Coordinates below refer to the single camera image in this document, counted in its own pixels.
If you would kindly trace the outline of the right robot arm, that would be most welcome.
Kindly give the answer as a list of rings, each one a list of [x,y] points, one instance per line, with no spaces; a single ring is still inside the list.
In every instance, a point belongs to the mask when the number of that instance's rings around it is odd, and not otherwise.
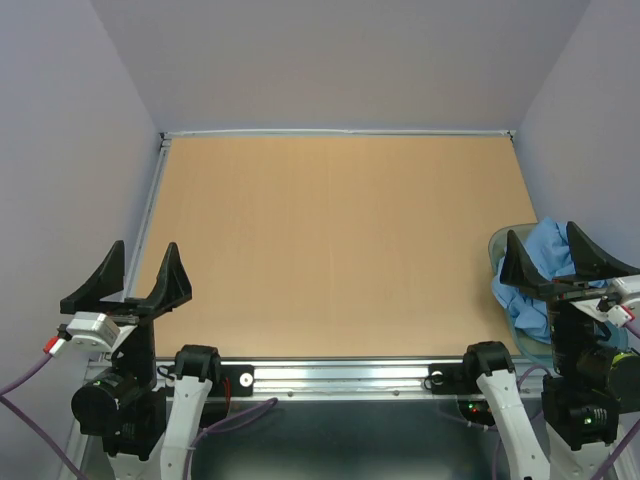
[[[572,275],[545,279],[515,232],[507,235],[500,280],[545,302],[554,371],[542,381],[549,449],[542,450],[521,401],[510,354],[500,342],[467,348],[463,384],[479,390],[495,421],[513,479],[602,479],[638,433],[618,435],[639,410],[639,353],[610,346],[599,327],[630,332],[639,320],[639,270],[568,222]]]

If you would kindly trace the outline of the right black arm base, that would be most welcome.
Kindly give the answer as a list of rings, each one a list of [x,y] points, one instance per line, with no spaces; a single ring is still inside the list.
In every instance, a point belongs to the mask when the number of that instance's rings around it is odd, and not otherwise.
[[[467,376],[461,363],[430,365],[422,384],[430,394],[453,397],[456,414],[446,412],[447,418],[461,421],[469,427],[486,430],[496,428],[491,407],[476,382]]]

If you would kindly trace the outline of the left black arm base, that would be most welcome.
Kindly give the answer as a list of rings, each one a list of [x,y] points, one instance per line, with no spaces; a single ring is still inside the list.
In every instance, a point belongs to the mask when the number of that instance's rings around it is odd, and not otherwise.
[[[231,411],[234,398],[253,395],[254,366],[250,364],[222,365],[220,381],[214,383],[205,402],[199,426],[212,425]]]

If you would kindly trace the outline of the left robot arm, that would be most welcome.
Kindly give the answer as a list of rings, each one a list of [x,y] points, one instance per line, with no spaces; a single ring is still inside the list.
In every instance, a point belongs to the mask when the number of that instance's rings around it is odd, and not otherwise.
[[[73,395],[82,434],[101,440],[117,479],[187,479],[206,399],[222,382],[217,348],[186,345],[174,377],[157,384],[154,322],[189,302],[192,286],[179,248],[170,243],[150,293],[112,300],[124,289],[125,245],[116,241],[76,291],[60,302],[70,316],[67,345],[107,354],[110,365]]]

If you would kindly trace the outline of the blue long sleeve shirt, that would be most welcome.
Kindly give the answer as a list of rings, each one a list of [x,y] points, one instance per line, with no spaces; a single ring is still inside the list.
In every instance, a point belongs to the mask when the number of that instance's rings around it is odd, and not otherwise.
[[[550,217],[545,217],[522,241],[531,261],[546,280],[575,273],[566,226],[566,222],[556,222]],[[514,287],[503,285],[500,281],[505,251],[505,246],[498,251],[495,264],[497,270],[491,281],[493,295],[506,310],[517,330],[521,330],[533,340],[549,344],[551,333],[546,304],[520,293]]]

